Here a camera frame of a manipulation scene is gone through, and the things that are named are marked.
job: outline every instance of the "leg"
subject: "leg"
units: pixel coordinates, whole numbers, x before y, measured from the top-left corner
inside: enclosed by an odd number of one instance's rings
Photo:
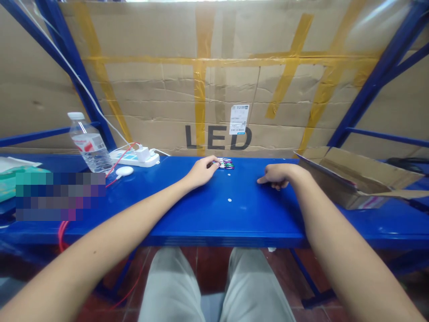
[[[234,248],[221,322],[295,322],[289,303],[259,249]]]
[[[180,248],[160,249],[151,264],[139,322],[204,322],[201,293]]]

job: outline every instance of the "person's left hand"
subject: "person's left hand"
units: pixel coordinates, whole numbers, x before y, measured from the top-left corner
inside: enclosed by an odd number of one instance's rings
[[[191,189],[205,185],[220,166],[220,160],[215,156],[205,157],[195,162],[183,181],[189,184]]]

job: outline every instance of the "open cardboard box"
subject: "open cardboard box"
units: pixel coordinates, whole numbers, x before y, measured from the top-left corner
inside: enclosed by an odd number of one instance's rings
[[[295,154],[326,195],[345,209],[380,208],[390,198],[429,196],[429,191],[403,190],[423,174],[338,148],[308,148]]]

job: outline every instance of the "white power strip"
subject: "white power strip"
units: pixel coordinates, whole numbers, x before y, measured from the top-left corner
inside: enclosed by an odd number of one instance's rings
[[[110,157],[112,158],[112,161],[116,163],[119,158],[124,154],[126,150],[117,150],[112,151],[109,153]],[[160,162],[160,155],[157,153],[154,153],[152,156],[149,156],[145,161],[140,161],[137,155],[134,151],[127,151],[123,158],[119,161],[119,164],[125,164],[125,165],[135,165],[135,166],[141,166],[143,168],[149,168],[151,166],[154,166]]]

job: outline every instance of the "bottle cap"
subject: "bottle cap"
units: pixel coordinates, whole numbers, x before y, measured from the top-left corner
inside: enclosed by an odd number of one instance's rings
[[[67,115],[70,118],[70,120],[85,119],[84,114],[81,112],[70,112],[70,113],[67,113]]]

